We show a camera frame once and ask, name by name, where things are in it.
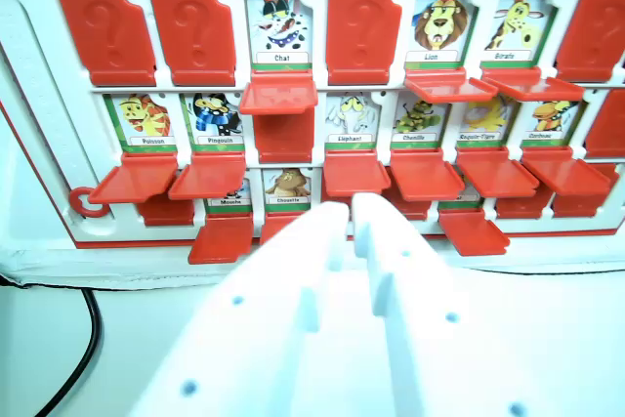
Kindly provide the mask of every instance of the green card border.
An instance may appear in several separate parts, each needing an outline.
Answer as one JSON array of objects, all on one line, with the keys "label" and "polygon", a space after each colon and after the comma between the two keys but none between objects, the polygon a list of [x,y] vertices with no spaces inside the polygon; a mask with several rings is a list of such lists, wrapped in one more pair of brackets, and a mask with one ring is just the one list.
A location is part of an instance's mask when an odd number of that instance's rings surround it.
[{"label": "green card border", "polygon": [[121,123],[119,122],[119,118],[117,117],[117,113],[115,112],[115,103],[113,102],[111,94],[104,94],[104,105],[106,106],[106,110],[108,111],[108,116],[113,124],[113,129],[115,130],[115,134],[117,135],[117,140],[121,145],[121,149],[128,153],[157,153],[157,152],[172,152],[177,151],[176,146],[131,146],[126,141],[126,135],[124,134],[123,129],[121,128]]},{"label": "green card border", "polygon": [[191,150],[193,151],[245,151],[245,144],[216,144],[213,146],[203,146],[195,143],[195,139],[193,138],[193,131],[191,129],[191,121],[188,118],[188,109],[187,102],[185,102],[185,94],[180,93],[180,104],[183,107],[183,116],[185,117],[185,125],[187,126],[187,137],[188,143],[191,145]]}]

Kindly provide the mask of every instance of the character card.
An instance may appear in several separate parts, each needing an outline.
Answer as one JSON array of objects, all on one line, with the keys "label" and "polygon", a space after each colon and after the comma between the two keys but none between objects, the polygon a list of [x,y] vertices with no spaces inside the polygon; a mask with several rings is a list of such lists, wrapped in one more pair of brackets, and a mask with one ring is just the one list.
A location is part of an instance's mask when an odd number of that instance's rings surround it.
[{"label": "character card", "polygon": [[313,11],[299,0],[245,0],[252,67],[311,68]]},{"label": "character card", "polygon": [[252,212],[252,196],[249,180],[243,180],[241,188],[229,192],[221,199],[205,199],[208,214],[233,214]]},{"label": "character card", "polygon": [[582,114],[580,102],[537,102],[521,146],[565,146]]},{"label": "character card", "polygon": [[349,150],[375,148],[380,106],[370,94],[328,95],[325,115],[325,148]]},{"label": "character card", "polygon": [[436,148],[440,146],[442,129],[449,104],[430,104],[414,94],[399,94],[391,148]]},{"label": "character card", "polygon": [[457,146],[502,146],[518,105],[518,102],[502,95],[489,102],[467,103]]},{"label": "character card", "polygon": [[500,0],[481,65],[536,65],[555,13],[556,9],[547,0]]},{"label": "character card", "polygon": [[193,151],[243,151],[238,104],[223,93],[180,94]]},{"label": "character card", "polygon": [[176,151],[169,112],[157,97],[148,93],[103,96],[122,150]]},{"label": "character card", "polygon": [[458,198],[455,200],[442,200],[438,203],[439,209],[464,209],[464,208],[476,208],[480,207],[482,203],[482,198],[479,195],[478,190],[471,183],[469,178],[467,178],[460,168],[457,166],[454,167],[460,178],[462,178],[463,183],[465,184],[464,190],[460,192]]},{"label": "character card", "polygon": [[460,67],[474,10],[469,0],[416,0],[406,69]]},{"label": "character card", "polygon": [[312,170],[283,168],[263,170],[265,210],[302,212],[311,208]]}]

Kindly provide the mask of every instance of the question mark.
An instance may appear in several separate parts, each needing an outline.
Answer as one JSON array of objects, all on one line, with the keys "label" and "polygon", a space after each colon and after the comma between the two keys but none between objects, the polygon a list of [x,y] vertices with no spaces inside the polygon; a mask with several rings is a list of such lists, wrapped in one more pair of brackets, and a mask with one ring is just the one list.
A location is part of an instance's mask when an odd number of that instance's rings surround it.
[{"label": "question mark", "polygon": [[373,32],[382,20],[382,13],[380,4],[371,0],[360,0],[348,9],[348,25],[355,29],[355,50],[352,54],[355,65],[365,65]]},{"label": "question mark", "polygon": [[108,2],[92,2],[85,9],[87,24],[97,30],[104,30],[106,55],[108,62],[113,67],[121,67],[124,62],[124,57],[117,48],[117,35],[120,28],[119,17],[117,8]]},{"label": "question mark", "polygon": [[206,6],[195,1],[181,2],[174,12],[179,26],[191,28],[191,59],[197,67],[204,66],[208,60],[202,47],[202,36],[210,29],[208,18]]}]

